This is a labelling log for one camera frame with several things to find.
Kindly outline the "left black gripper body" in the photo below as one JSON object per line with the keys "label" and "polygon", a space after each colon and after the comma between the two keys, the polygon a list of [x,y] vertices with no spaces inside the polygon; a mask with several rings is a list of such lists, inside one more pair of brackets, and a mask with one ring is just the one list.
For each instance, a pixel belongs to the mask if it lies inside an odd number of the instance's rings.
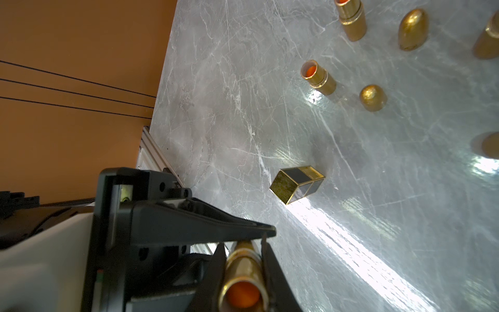
{"label": "left black gripper body", "polygon": [[[171,174],[131,168],[102,171],[97,184],[83,311],[126,311],[132,292],[154,273],[190,253],[190,245],[141,247],[130,243],[132,208],[139,201],[193,198]],[[186,311],[218,310],[218,256],[214,255]]]}

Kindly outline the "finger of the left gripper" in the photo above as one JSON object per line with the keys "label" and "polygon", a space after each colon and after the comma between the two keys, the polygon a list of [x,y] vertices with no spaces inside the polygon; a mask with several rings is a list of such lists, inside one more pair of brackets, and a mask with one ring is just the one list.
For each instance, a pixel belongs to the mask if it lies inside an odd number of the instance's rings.
{"label": "finger of the left gripper", "polygon": [[189,253],[132,292],[126,311],[186,311],[215,254]]}
{"label": "finger of the left gripper", "polygon": [[275,236],[275,226],[235,217],[197,198],[140,201],[132,208],[130,243],[135,246],[181,246]]}

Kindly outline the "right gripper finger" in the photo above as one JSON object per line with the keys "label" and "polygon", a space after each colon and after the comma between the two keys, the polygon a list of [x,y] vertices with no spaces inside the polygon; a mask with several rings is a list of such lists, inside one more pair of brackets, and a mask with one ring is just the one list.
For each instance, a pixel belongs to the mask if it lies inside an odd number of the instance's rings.
{"label": "right gripper finger", "polygon": [[268,307],[266,310],[270,312],[303,312],[271,245],[267,242],[267,236],[264,236],[261,240],[261,259],[268,294]]}

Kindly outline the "gold lipstick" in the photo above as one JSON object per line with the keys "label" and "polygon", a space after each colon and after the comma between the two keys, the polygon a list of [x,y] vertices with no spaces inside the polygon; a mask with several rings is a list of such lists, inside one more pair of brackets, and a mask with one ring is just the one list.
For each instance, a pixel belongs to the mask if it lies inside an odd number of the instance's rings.
{"label": "gold lipstick", "polygon": [[315,60],[306,61],[301,67],[300,75],[312,88],[325,96],[331,95],[337,88],[335,79]]}
{"label": "gold lipstick", "polygon": [[473,55],[478,59],[498,57],[498,11],[487,22],[473,47]]}
{"label": "gold lipstick", "polygon": [[236,242],[226,260],[218,310],[266,311],[268,302],[262,259],[256,244]]}

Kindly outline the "gold lipstick cap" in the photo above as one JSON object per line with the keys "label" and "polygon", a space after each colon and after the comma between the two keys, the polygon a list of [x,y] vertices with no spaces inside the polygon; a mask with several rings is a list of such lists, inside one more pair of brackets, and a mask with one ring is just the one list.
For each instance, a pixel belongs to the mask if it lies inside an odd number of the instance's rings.
{"label": "gold lipstick cap", "polygon": [[428,38],[429,17],[424,9],[413,9],[402,19],[398,30],[398,46],[402,51],[421,47]]}
{"label": "gold lipstick cap", "polygon": [[499,132],[487,135],[481,143],[482,153],[490,159],[499,159]]}
{"label": "gold lipstick cap", "polygon": [[359,98],[364,108],[370,112],[380,111],[387,103],[387,95],[383,88],[378,85],[364,87]]}

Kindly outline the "gold lipstick base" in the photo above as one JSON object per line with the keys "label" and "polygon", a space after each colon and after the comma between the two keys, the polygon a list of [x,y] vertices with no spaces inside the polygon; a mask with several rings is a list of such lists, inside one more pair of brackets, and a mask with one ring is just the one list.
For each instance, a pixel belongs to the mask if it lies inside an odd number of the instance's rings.
{"label": "gold lipstick base", "polygon": [[367,24],[361,0],[335,1],[339,21],[349,41],[356,42],[366,35]]}

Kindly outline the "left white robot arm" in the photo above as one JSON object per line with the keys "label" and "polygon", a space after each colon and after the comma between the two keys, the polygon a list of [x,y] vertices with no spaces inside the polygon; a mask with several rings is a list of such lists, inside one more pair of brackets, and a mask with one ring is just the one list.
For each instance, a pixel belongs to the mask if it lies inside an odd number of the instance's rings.
{"label": "left white robot arm", "polygon": [[90,205],[2,192],[1,310],[281,311],[275,234],[169,172],[105,170]]}

